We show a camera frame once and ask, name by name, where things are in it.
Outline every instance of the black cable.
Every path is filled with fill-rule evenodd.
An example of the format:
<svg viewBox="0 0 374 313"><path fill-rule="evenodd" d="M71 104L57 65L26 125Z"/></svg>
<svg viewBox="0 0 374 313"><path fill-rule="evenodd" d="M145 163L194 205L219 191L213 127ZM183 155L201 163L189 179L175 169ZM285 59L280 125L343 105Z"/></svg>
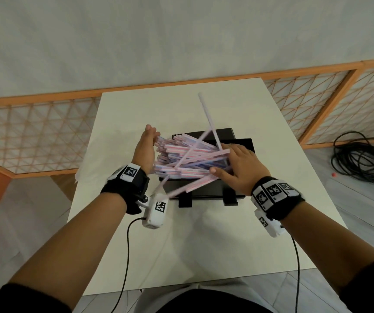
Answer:
<svg viewBox="0 0 374 313"><path fill-rule="evenodd" d="M113 311L116 310L116 307L117 307L117 305L118 305L119 302L120 302L120 298L122 297L122 294L123 294L123 289L125 288L126 277L128 276L128 269L129 269L129 229L131 228L131 225L132 225L134 222L139 221L139 220L146 220L146 217L139 217L138 219L135 219L135 220L131 221L131 223L130 223L129 226L128 226L128 262L127 262L127 264L126 264L125 279L123 279L123 285L122 285L122 290L121 290L120 295L119 295L119 299L117 300L117 303L116 303L116 305L114 306L113 310L111 310L111 313L113 313Z"/></svg>
<svg viewBox="0 0 374 313"><path fill-rule="evenodd" d="M297 294L295 296L295 313L297 313L298 294L299 294L299 291L300 291L300 258L298 256L297 245L295 244L294 237L291 236L291 239L293 240L293 244L294 244L294 248L295 248L295 254L297 256Z"/></svg>
<svg viewBox="0 0 374 313"><path fill-rule="evenodd" d="M362 138L354 139L343 145L336 145L338 139L351 133L359 134ZM338 136L333 142L333 156L330 160L333 169L345 176L374 184L374 146L369 142L371 140L374 138L367 138L357 131L350 131Z"/></svg>

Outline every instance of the wrist-mounted device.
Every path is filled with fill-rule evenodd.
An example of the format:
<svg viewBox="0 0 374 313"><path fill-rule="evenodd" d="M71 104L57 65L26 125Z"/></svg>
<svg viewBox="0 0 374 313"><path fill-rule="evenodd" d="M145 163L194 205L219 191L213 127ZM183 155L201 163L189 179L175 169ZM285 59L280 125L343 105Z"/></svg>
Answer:
<svg viewBox="0 0 374 313"><path fill-rule="evenodd" d="M141 209L137 201L147 202L145 191L148 188L149 178L146 173L134 163L129 163L117 169L104 185L101 193L117 193L122 196L127 205L127 214L139 214Z"/></svg>
<svg viewBox="0 0 374 313"><path fill-rule="evenodd" d="M255 216L272 237L277 237L285 232L279 221L305 200L284 180L267 176L252 188L251 201L257 207Z"/></svg>

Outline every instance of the black holder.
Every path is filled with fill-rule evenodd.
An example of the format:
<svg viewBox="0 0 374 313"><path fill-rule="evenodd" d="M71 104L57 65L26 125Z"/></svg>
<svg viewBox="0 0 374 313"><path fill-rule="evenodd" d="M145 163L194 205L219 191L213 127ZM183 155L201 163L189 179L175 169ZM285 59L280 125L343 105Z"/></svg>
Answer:
<svg viewBox="0 0 374 313"><path fill-rule="evenodd" d="M252 143L252 139L250 138L235 138L233 134L233 130L231 128L222 128L216 130L217 135L222 143L229 144L239 144L245 146L247 149L255 152L254 145ZM201 136L201 132L192 132L186 133L190 136L195 138L199 138ZM208 142L212 145L216 145L216 140L213 136L213 133L210 133L205 139L205 142ZM194 179L169 179L163 186L166 193L169 193L175 189L178 189L190 182L194 181ZM199 189L193 190L189 193L181 193L175 198L171 198L170 200L178 200L178 207L192 207L193 200L223 200L225 206L236 206L238 205L238 199L245 198L245 195L236 192L234 189L229 187L225 182L222 180L216 180L205 186L202 186Z"/></svg>

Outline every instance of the right hand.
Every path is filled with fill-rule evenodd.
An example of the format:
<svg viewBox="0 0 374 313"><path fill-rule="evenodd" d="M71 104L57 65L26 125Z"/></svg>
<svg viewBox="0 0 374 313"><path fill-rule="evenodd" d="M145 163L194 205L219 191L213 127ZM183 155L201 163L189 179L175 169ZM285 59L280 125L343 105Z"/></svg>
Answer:
<svg viewBox="0 0 374 313"><path fill-rule="evenodd" d="M251 195L254 185L263 177L271 176L269 170L259 161L254 152L245 146L237 144L223 144L222 148L230 148L229 161L234 175L221 168L212 167L210 173L221 178L232 189L245 195Z"/></svg>

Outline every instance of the left hand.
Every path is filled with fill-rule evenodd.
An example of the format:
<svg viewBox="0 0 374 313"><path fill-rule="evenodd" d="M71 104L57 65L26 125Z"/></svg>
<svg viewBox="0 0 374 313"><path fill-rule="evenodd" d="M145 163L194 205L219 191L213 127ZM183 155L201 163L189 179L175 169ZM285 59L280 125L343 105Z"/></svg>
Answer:
<svg viewBox="0 0 374 313"><path fill-rule="evenodd" d="M149 174L152 170L153 162L155 161L155 150L153 149L153 144L156 142L160 134L160 132L156 131L155 127L147 124L145 131L142 133L141 139L135 148L132 163L141 166L146 174Z"/></svg>

